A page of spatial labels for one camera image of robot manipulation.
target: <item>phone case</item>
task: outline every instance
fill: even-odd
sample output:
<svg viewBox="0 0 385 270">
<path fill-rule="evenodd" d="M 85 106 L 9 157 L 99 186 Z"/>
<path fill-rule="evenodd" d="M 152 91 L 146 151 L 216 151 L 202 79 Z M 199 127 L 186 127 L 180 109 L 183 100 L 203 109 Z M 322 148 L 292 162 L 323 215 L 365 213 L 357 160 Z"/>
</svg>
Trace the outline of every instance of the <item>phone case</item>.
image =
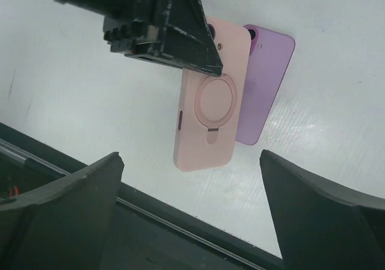
<svg viewBox="0 0 385 270">
<path fill-rule="evenodd" d="M 236 141 L 253 145 L 259 139 L 276 98 L 295 41 L 288 35 L 255 25 L 245 28 L 256 34 L 251 41 Z"/>
<path fill-rule="evenodd" d="M 182 171 L 226 165 L 235 146 L 250 35 L 213 17 L 208 23 L 214 28 L 223 74 L 216 78 L 183 70 L 174 147 L 174 164 Z"/>
</svg>

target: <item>black plastic bracket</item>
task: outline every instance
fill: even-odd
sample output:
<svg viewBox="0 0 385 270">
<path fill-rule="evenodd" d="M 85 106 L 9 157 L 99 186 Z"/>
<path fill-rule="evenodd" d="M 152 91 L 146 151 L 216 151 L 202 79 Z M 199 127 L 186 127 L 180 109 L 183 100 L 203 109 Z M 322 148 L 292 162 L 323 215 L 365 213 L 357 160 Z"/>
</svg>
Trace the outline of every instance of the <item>black plastic bracket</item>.
<svg viewBox="0 0 385 270">
<path fill-rule="evenodd" d="M 104 39 L 126 57 L 220 76 L 201 0 L 56 0 L 105 16 Z"/>
</svg>

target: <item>camera cutout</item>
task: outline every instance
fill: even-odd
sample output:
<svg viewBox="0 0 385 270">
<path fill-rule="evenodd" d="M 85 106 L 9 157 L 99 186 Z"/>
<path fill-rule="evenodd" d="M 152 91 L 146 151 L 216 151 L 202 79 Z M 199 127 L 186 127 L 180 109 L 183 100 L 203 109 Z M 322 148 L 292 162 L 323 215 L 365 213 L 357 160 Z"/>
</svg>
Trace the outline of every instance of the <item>camera cutout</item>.
<svg viewBox="0 0 385 270">
<path fill-rule="evenodd" d="M 253 40 L 257 36 L 255 30 L 249 28 L 248 31 L 250 33 L 251 40 Z"/>
<path fill-rule="evenodd" d="M 209 31 L 212 39 L 215 39 L 215 28 L 209 23 Z"/>
</svg>

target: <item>purple phone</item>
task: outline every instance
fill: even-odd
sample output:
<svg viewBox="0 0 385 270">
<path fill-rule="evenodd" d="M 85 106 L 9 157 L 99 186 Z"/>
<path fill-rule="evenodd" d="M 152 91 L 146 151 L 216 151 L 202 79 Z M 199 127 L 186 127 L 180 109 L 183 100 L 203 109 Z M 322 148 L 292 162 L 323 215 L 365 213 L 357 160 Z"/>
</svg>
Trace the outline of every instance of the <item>purple phone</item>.
<svg viewBox="0 0 385 270">
<path fill-rule="evenodd" d="M 294 51 L 292 37 L 246 25 L 251 35 L 236 141 L 257 143 Z"/>
</svg>

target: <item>side button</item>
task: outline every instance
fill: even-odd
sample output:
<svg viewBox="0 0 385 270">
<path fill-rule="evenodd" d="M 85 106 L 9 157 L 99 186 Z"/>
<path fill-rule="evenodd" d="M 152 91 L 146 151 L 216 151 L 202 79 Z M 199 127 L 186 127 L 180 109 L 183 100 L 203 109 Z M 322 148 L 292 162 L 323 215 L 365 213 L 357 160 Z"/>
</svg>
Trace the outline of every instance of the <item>side button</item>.
<svg viewBox="0 0 385 270">
<path fill-rule="evenodd" d="M 182 127 L 183 111 L 179 112 L 178 130 Z"/>
</svg>

